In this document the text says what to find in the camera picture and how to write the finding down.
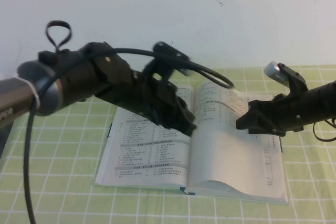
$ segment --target book spine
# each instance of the book spine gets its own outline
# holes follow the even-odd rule
[[[185,187],[180,187],[180,190],[181,190],[182,192],[184,192],[185,194],[187,194],[187,195],[196,195],[196,193],[191,193],[191,192],[189,192],[189,191],[186,191],[186,190],[185,190]]]

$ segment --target white wall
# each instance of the white wall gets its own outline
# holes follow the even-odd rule
[[[210,67],[336,63],[336,0],[0,0],[0,9],[2,75],[52,50],[44,26],[53,19],[72,25],[72,50],[162,40]],[[127,59],[137,69],[147,60]]]

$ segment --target robotic arm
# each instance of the robotic arm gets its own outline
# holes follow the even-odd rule
[[[303,131],[305,125],[326,121],[336,128],[336,81],[308,90],[306,81],[282,63],[271,62],[265,74],[290,89],[288,95],[279,94],[271,101],[251,101],[249,111],[237,120],[237,129],[250,134],[285,136],[287,131]]]
[[[51,26],[69,29],[68,37],[59,46],[49,36],[48,28]],[[113,49],[107,43],[97,42],[88,43],[78,51],[60,50],[59,47],[71,38],[69,24],[62,21],[50,22],[46,35],[56,47],[56,52],[40,52],[38,60],[18,67],[17,78],[0,81],[0,126],[27,112],[35,99],[38,103],[36,114],[45,116],[95,95],[155,124],[190,136],[196,128],[193,124],[195,117],[176,95],[177,87],[169,82],[173,71],[186,74],[184,68],[189,68],[213,79],[207,72],[228,83],[222,86],[233,87],[225,77],[189,61],[187,55],[163,42],[157,43],[153,52]],[[115,51],[147,54],[154,60],[138,72],[132,70]],[[154,74],[161,76],[161,80],[154,78]],[[40,95],[43,86],[56,75],[59,78]]]

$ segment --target green checkered tablecloth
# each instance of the green checkered tablecloth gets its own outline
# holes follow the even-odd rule
[[[336,79],[336,66],[293,67],[314,88]],[[240,91],[278,94],[288,89],[262,68],[221,70]],[[198,86],[203,77],[173,82]],[[34,123],[30,183],[37,223],[285,224],[336,223],[336,141],[322,143],[308,126],[283,138],[289,206],[187,196],[180,191],[94,186],[115,107],[91,98]],[[17,121],[0,159],[0,223],[25,224],[22,155],[27,116]],[[318,134],[334,137],[320,123]]]

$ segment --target table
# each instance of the table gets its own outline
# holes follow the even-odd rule
[[[309,88],[336,78],[336,65],[293,67]],[[222,69],[240,91],[276,95],[288,89],[262,68]],[[198,86],[198,74],[176,84]],[[289,206],[187,196],[180,191],[125,189],[93,185],[115,106],[96,98],[36,118],[31,158],[31,196],[37,223],[71,224],[285,224],[336,223],[336,141],[322,143],[307,126],[282,139]],[[24,202],[22,155],[27,116],[16,122],[0,159],[0,223],[28,223]],[[335,130],[320,123],[318,134]]]

